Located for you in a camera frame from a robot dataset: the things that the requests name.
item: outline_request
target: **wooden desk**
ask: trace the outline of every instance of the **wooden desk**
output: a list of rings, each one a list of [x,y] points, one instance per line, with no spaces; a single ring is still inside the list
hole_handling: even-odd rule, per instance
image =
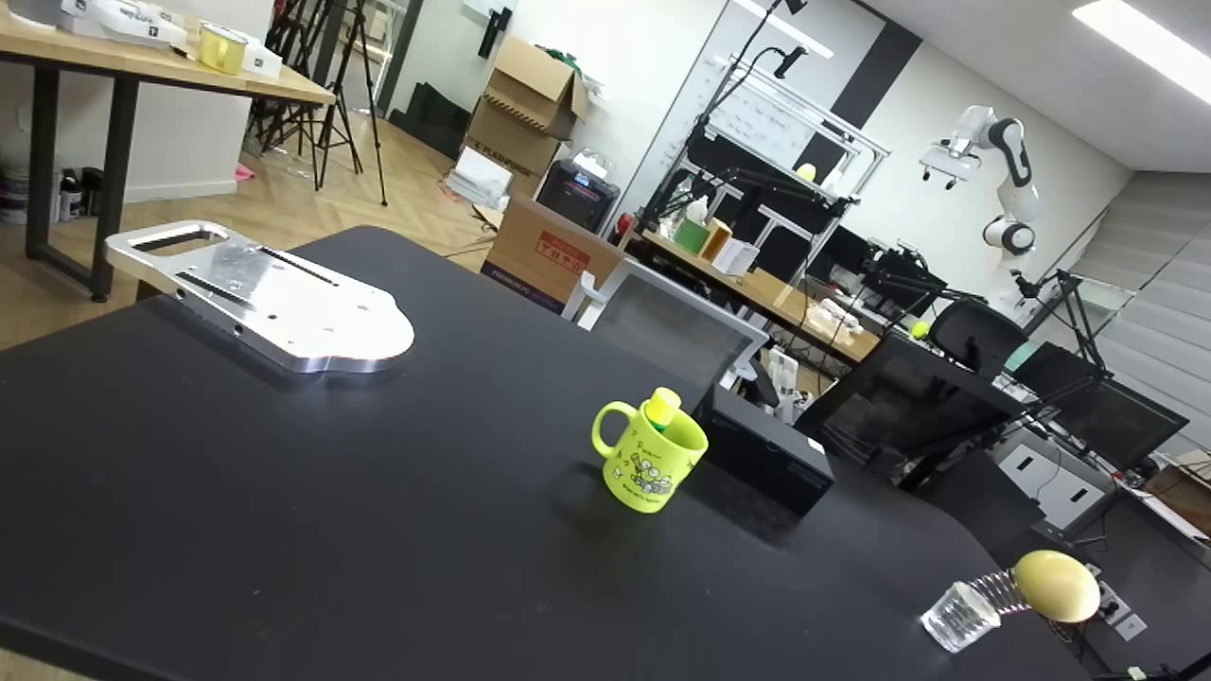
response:
[[[33,29],[13,19],[8,0],[0,0],[0,59],[33,64],[28,256],[67,272],[92,292],[92,297],[106,297],[112,284],[112,267],[106,263],[104,253],[106,253],[106,233],[120,227],[126,170],[127,170],[139,83],[246,93],[246,99],[281,99],[281,102],[303,102],[303,107],[333,102],[327,88],[303,79],[290,69],[285,69],[281,79],[220,74],[194,59],[182,59],[169,49],[150,49],[150,45],[143,49],[143,45]],[[92,263],[71,261],[48,243],[59,70],[95,70],[112,79],[110,131],[106,131],[106,185],[104,185]]]
[[[754,267],[746,277],[727,277],[718,272],[708,256],[685,253],[666,239],[643,233],[647,247],[656,247],[666,256],[676,256],[680,263],[688,263],[695,277],[705,277],[714,286],[727,286],[729,296],[737,296],[742,301],[751,301],[754,310],[761,310],[765,318],[773,318],[777,324],[787,324],[790,333],[805,335],[810,345],[820,345],[829,352],[838,352],[848,363],[864,363],[873,349],[879,349],[879,333],[864,329],[864,333],[838,333],[838,329],[820,329],[815,324],[810,310],[820,308],[816,297],[810,297],[805,292],[777,281],[765,267]]]

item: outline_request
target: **ceiling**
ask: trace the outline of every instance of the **ceiling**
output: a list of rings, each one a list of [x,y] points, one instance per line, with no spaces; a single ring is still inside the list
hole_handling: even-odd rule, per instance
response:
[[[1084,0],[868,0],[1132,170],[1211,175],[1211,107],[1070,19]],[[1206,0],[1132,0],[1211,54]]]

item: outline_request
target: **black table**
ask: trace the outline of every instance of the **black table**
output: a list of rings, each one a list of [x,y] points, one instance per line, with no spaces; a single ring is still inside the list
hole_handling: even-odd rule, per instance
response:
[[[664,373],[386,229],[400,366],[286,383],[169,297],[0,354],[0,642],[106,676],[1084,676],[1036,615],[915,623],[992,556],[840,464],[782,540],[617,506],[585,444]]]

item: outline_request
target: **yellow cup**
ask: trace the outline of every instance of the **yellow cup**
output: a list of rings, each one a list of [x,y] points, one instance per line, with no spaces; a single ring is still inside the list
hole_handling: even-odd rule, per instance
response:
[[[609,446],[602,440],[604,417],[623,417],[623,435]],[[693,464],[708,455],[705,429],[676,412],[666,429],[656,429],[647,417],[641,417],[623,401],[609,401],[593,417],[593,451],[604,456],[602,479],[623,506],[641,513],[659,513],[676,484],[693,471]]]

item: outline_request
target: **floor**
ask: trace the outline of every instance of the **floor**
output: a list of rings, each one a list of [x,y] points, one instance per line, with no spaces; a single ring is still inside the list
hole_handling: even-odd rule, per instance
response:
[[[492,247],[492,229],[464,199],[448,193],[444,178],[450,157],[382,125],[382,164],[389,193],[386,209],[377,203],[373,168],[351,175],[348,152],[333,152],[331,185],[323,193],[310,190],[308,157],[268,152],[246,157],[256,178],[236,195],[127,203],[120,223],[216,218],[281,251],[355,223],[373,223],[477,272]],[[67,253],[85,253],[92,247],[92,223],[59,223],[52,227],[52,243]],[[117,277],[110,301],[86,301],[85,286],[23,256],[23,227],[0,227],[0,352],[112,314],[127,308],[133,296],[136,284]],[[76,681],[76,672],[0,652],[0,681]]]

